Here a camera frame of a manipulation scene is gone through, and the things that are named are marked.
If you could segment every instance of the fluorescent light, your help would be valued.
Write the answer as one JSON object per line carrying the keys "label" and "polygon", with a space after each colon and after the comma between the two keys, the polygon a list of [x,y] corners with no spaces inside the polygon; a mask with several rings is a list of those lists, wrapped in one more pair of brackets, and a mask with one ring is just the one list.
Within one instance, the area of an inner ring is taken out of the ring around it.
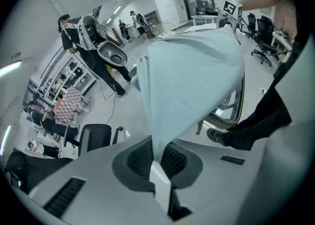
{"label": "fluorescent light", "polygon": [[2,76],[4,76],[5,74],[17,69],[21,64],[22,64],[22,62],[18,61],[18,62],[12,63],[10,65],[7,65],[7,66],[1,68],[0,69],[0,78]]}
{"label": "fluorescent light", "polygon": [[114,13],[113,14],[116,14],[117,13],[117,11],[120,9],[120,7],[122,7],[121,5],[119,5],[118,7],[117,7],[117,9],[114,11]]}
{"label": "fluorescent light", "polygon": [[10,135],[11,129],[12,129],[11,125],[9,125],[8,128],[6,129],[5,134],[4,134],[2,144],[1,144],[1,149],[0,149],[0,155],[1,156],[4,154],[4,148],[5,148],[6,142],[8,141],[8,137]]}

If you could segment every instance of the chair base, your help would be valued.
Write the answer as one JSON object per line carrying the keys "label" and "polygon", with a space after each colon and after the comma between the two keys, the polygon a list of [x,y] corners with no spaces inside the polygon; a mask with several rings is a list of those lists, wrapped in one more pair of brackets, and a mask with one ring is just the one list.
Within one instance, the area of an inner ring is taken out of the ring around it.
{"label": "chair base", "polygon": [[258,55],[260,55],[260,57],[261,57],[261,62],[260,62],[260,64],[263,64],[265,61],[269,64],[269,66],[272,66],[272,64],[271,64],[271,61],[268,59],[268,57],[263,53],[263,52],[260,52],[260,51],[258,51],[258,50],[256,50],[256,49],[254,49],[252,52],[251,52],[251,55],[253,55],[253,54],[258,54]]}

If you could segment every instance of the floor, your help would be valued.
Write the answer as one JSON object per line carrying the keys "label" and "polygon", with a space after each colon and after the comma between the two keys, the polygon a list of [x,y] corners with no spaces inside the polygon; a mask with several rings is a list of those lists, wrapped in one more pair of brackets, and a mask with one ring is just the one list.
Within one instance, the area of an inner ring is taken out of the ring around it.
{"label": "floor", "polygon": [[[183,32],[187,28],[188,26],[180,28],[178,33]],[[251,51],[255,48],[258,49],[255,42],[252,39],[247,39],[244,35],[241,35],[239,40],[241,41],[241,49],[245,61],[245,99],[241,115],[242,120],[254,111],[257,103],[263,97],[261,89],[266,90],[269,88],[278,64],[275,58],[270,57],[273,64],[272,67],[266,63],[261,65],[258,56],[251,56]],[[125,44],[123,50],[129,58],[126,65],[128,70],[135,67],[137,60],[147,54],[148,46],[155,41],[157,41],[156,38],[150,38],[149,42],[142,42],[142,39],[139,38]],[[116,128],[122,126],[124,130],[119,132],[117,142],[123,142],[128,137],[141,138],[144,135],[149,135],[150,128],[143,109],[140,92],[133,85],[127,83],[118,72],[114,73],[114,77],[127,91],[127,95],[124,97],[115,97],[113,91],[104,81],[101,80],[100,83],[95,83],[86,95],[91,100],[88,106],[90,112],[82,112],[82,115],[76,119],[77,124],[81,127],[80,129],[86,124],[107,123],[112,127],[113,138]],[[200,135],[196,135],[196,125],[192,129],[187,130],[179,138],[202,145],[222,148],[223,146],[210,141],[207,137],[206,130],[209,127],[211,127],[209,124],[204,124]],[[65,157],[76,158],[76,154],[77,149],[74,150],[70,144],[63,151]]]}

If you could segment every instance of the chair backrest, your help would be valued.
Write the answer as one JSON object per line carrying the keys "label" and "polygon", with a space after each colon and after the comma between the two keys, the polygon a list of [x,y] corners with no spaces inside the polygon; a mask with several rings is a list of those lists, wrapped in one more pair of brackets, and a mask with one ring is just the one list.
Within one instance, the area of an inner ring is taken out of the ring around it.
{"label": "chair backrest", "polygon": [[261,16],[261,20],[264,21],[265,23],[272,25],[272,21],[270,18],[267,18],[265,16]]}
{"label": "chair backrest", "polygon": [[270,45],[272,42],[272,32],[274,31],[274,26],[261,19],[257,19],[257,25],[258,32],[261,33],[260,40]]}
{"label": "chair backrest", "polygon": [[250,13],[248,16],[248,27],[250,30],[255,30],[256,29],[256,18],[255,15]]}

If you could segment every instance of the black shoe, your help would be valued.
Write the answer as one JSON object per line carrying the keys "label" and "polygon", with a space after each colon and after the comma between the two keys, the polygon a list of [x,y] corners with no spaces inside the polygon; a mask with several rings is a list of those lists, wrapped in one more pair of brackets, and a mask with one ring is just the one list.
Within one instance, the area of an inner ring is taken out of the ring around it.
{"label": "black shoe", "polygon": [[229,145],[225,143],[225,141],[223,139],[223,134],[224,133],[222,133],[216,129],[208,129],[207,130],[207,136],[208,136],[208,138],[210,138],[211,141],[213,141],[215,143],[219,143],[220,145],[227,147]]}

